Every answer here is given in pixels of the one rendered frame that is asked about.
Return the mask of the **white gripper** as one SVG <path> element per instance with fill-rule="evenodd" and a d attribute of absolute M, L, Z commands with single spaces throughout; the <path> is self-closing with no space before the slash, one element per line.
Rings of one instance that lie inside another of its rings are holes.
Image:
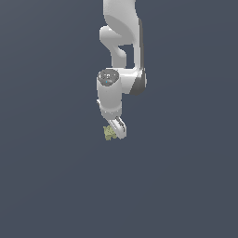
<path fill-rule="evenodd" d="M 113 120 L 109 120 L 108 123 L 108 126 L 112 127 L 117 138 L 123 139 L 126 137 L 126 124 L 119 116 L 116 116 Z"/>

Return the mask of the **small olive green object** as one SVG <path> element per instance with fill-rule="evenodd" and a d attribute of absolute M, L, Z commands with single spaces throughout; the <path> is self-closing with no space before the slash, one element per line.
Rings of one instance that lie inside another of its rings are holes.
<path fill-rule="evenodd" d="M 110 140 L 110 139 L 116 139 L 117 136 L 115 134 L 115 132 L 113 131 L 111 126 L 105 126 L 103 127 L 104 129 L 104 136 L 106 140 Z"/>

